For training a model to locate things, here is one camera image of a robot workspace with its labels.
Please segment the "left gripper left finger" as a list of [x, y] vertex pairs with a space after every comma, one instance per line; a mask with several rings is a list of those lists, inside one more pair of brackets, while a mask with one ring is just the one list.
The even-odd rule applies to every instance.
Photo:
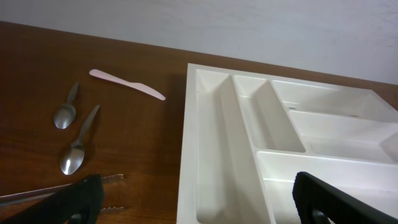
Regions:
[[65, 223], [74, 215], [74, 223], [95, 224], [104, 200], [101, 176], [91, 174], [54, 193], [43, 201], [5, 219], [3, 223]]

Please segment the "steel kitchen tongs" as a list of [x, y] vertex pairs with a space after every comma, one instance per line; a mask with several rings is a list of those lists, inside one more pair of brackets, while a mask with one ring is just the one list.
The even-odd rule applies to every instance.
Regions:
[[[108, 175], [108, 176], [101, 177], [102, 185], [119, 182], [122, 180], [124, 180], [123, 174], [114, 174], [114, 175]], [[69, 185], [70, 184], [58, 185], [58, 186], [48, 187], [48, 188], [44, 188], [44, 189], [19, 192], [19, 193], [10, 194], [10, 195], [3, 195], [3, 196], [1, 196], [1, 206], [5, 207], [5, 206], [14, 205], [17, 203], [23, 203], [23, 202], [27, 202], [27, 201], [31, 201], [31, 200], [46, 198], [46, 197], [53, 195], [55, 192], [58, 192], [64, 188], [68, 187]]]

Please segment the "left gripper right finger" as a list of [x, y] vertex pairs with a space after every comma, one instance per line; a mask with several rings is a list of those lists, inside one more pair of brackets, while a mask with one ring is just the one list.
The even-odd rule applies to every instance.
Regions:
[[314, 223], [397, 224], [397, 219], [308, 172], [298, 172], [292, 190], [300, 221]]

